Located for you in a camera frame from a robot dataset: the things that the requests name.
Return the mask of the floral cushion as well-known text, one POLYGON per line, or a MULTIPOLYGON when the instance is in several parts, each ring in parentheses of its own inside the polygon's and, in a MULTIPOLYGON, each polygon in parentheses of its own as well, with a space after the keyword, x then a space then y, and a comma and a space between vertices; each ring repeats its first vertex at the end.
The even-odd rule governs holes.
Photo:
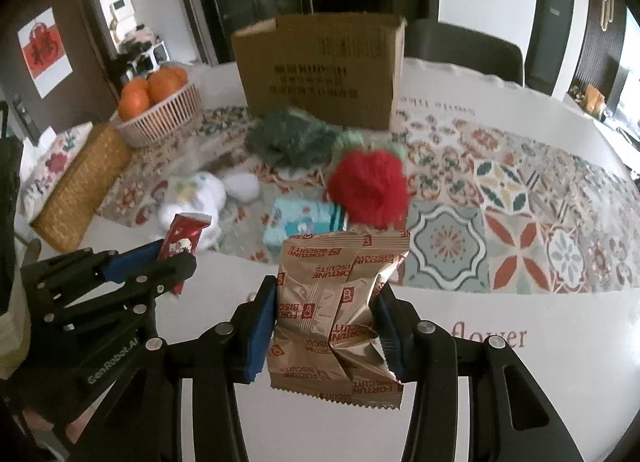
POLYGON ((88 142, 93 123, 85 123, 58 133, 50 147, 35 163, 22 183, 18 210, 28 223, 42 212, 53 190, 88 142))

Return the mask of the brown biscuit packet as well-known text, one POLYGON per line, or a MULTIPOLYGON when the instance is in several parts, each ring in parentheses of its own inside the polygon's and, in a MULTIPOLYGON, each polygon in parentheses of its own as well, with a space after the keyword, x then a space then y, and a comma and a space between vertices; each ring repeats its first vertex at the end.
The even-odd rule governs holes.
POLYGON ((399 408, 402 386, 375 347, 370 305, 408 252, 406 231, 285 240, 267 356, 272 388, 337 404, 399 408))

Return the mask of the orange fruit back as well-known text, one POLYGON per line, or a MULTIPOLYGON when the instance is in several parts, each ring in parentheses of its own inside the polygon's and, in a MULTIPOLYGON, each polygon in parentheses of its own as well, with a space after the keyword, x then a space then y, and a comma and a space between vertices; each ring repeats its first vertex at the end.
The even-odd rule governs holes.
POLYGON ((148 95, 153 104, 164 101, 172 96, 189 81, 186 70, 178 66, 165 66, 151 74, 148 83, 148 95))

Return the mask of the orange fruit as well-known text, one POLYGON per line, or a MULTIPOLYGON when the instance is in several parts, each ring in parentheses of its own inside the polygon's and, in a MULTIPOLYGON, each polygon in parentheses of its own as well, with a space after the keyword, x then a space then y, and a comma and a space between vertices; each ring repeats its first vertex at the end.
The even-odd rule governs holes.
POLYGON ((164 101, 172 96, 189 81, 186 70, 178 66, 165 66, 151 74, 148 83, 148 95, 153 104, 164 101))
POLYGON ((118 116, 122 122, 138 117, 150 107, 148 82, 144 78, 133 79, 122 88, 118 104, 118 116))

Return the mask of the patterned table runner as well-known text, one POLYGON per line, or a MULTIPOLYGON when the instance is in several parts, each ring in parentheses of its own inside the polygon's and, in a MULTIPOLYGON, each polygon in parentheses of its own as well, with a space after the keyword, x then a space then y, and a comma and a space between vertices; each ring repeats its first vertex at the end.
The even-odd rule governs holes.
POLYGON ((137 151, 99 213, 152 234, 208 214, 203 244, 277 263, 295 234, 405 230, 402 280, 448 292, 582 294, 639 284, 639 191, 524 136, 400 110, 388 133, 242 106, 137 151))

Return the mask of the red plush strawberry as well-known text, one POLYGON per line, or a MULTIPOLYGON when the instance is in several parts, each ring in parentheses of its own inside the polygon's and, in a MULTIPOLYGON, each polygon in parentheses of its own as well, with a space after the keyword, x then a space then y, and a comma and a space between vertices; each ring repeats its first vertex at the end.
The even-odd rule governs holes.
POLYGON ((368 140, 347 130, 334 147, 335 167, 326 194, 349 222, 374 229, 400 229, 409 206, 406 148, 394 140, 368 140))

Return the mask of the white shoe rack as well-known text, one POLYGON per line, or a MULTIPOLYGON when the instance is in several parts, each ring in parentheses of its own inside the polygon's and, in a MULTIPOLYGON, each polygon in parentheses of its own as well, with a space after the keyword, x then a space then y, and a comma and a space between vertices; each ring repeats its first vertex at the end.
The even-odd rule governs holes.
POLYGON ((126 58, 129 78, 146 77, 170 60, 165 41, 143 24, 127 32, 118 44, 118 54, 126 58))

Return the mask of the white plastic fruit basket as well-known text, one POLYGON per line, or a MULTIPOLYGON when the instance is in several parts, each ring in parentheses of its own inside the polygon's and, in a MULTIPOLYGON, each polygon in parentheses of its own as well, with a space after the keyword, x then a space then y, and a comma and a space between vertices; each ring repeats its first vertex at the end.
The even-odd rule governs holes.
POLYGON ((202 109, 202 99, 198 86, 189 81, 176 93, 155 104, 138 117, 123 122, 118 113, 110 118, 130 148, 142 149, 172 135, 186 125, 202 109))

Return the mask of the dark green fuzzy cloth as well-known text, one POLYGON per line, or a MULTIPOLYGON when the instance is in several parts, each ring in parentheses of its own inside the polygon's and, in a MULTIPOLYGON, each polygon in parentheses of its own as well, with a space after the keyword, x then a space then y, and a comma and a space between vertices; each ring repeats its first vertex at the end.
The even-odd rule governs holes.
POLYGON ((310 169, 329 162, 337 136, 326 123, 288 107, 260 118, 245 143, 270 167, 310 169))

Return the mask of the woven straw box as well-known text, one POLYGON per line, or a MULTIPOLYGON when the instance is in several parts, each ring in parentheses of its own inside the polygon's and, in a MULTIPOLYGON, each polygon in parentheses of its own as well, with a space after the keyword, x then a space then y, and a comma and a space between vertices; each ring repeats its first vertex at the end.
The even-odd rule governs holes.
POLYGON ((132 150, 111 123, 94 126, 32 223, 36 234, 57 252, 76 251, 131 156, 132 150))

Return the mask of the dark chair right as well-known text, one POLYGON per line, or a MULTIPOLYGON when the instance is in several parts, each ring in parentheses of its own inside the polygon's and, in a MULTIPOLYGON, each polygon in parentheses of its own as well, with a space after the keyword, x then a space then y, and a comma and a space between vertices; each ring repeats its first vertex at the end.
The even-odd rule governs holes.
POLYGON ((524 63, 518 46, 484 32, 429 18, 415 20, 406 27, 405 56, 454 64, 524 84, 524 63))

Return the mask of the orange fruit front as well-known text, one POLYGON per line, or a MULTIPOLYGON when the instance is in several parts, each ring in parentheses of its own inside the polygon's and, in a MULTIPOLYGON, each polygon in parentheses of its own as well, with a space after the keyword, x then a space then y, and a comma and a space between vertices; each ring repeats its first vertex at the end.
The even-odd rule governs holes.
POLYGON ((118 116, 122 122, 138 117, 150 107, 148 82, 144 78, 133 79, 122 88, 118 104, 118 116))

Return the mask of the white tv console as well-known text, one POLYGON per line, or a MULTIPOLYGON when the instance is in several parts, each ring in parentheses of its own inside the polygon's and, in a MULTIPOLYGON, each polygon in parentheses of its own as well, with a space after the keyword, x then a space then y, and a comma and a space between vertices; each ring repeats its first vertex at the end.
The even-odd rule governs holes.
POLYGON ((619 110, 613 113, 606 107, 598 116, 591 115, 579 103, 581 99, 581 96, 565 93, 562 102, 573 112, 593 121, 605 141, 628 169, 631 178, 637 181, 639 179, 639 129, 637 125, 628 122, 628 119, 619 110))

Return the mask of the red snack packet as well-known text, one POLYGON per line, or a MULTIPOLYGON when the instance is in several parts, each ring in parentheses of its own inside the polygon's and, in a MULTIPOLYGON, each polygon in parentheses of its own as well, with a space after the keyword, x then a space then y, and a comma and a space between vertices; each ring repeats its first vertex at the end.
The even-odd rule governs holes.
POLYGON ((166 259, 183 252, 194 254, 202 232, 210 226, 212 217, 206 214, 176 214, 160 247, 158 259, 166 259))

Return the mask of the blue tissue pack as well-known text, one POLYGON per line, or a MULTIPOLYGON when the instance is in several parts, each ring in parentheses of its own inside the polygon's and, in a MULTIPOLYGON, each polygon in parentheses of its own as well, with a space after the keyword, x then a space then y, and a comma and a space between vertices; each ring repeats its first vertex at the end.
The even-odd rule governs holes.
POLYGON ((289 237, 345 231, 346 228, 347 214, 340 205, 279 197, 273 203, 262 241, 267 247, 277 249, 289 237))

